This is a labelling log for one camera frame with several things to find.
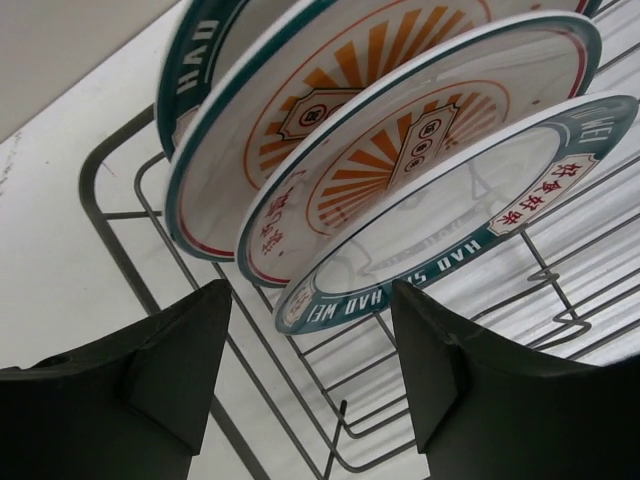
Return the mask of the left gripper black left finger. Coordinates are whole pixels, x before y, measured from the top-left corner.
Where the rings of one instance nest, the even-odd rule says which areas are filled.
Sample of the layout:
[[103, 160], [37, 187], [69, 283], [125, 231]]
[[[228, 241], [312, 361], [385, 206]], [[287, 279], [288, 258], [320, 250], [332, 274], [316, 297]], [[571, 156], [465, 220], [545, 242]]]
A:
[[1, 372], [5, 479], [184, 479], [202, 448], [231, 314], [214, 280], [29, 368]]

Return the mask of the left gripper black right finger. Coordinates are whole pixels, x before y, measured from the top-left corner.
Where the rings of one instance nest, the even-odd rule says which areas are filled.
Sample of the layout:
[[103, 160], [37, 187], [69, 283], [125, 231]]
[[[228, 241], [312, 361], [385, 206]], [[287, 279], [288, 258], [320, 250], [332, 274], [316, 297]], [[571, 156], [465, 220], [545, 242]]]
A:
[[538, 352], [405, 281], [391, 314], [418, 451], [434, 479], [635, 479], [639, 360]]

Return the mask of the teal rim lettered plate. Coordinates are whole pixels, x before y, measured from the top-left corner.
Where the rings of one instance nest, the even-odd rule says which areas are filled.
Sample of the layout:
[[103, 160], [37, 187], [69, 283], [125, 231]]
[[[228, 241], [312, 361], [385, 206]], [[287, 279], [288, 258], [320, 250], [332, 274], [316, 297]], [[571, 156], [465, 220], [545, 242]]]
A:
[[273, 311], [285, 335], [385, 310], [397, 280], [425, 287], [500, 244], [583, 181], [629, 132], [627, 94], [585, 95], [466, 147], [335, 236]]

